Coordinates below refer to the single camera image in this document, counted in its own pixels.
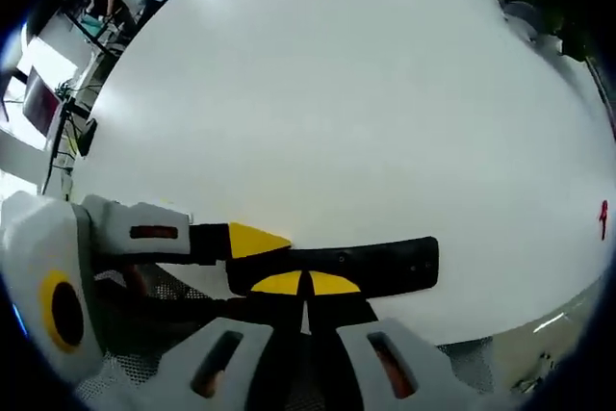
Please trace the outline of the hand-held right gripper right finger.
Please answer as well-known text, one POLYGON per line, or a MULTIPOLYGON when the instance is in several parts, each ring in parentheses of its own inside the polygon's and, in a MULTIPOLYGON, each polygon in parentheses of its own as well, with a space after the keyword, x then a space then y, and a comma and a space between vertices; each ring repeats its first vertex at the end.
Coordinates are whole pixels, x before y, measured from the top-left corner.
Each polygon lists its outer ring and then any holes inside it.
POLYGON ((326 383, 364 410, 472 410, 481 395, 436 346, 393 319, 379 320, 348 279, 311 270, 310 329, 327 341, 326 383))

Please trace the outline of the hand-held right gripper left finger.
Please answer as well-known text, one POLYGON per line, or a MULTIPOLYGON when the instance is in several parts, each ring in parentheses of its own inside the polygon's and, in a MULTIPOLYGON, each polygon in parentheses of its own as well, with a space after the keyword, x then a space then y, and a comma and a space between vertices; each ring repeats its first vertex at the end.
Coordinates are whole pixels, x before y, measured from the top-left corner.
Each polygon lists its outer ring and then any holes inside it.
POLYGON ((304 276, 277 274, 245 297, 159 298, 103 283, 110 350, 157 361, 153 375, 105 397, 121 410, 276 410, 300 335, 304 276))

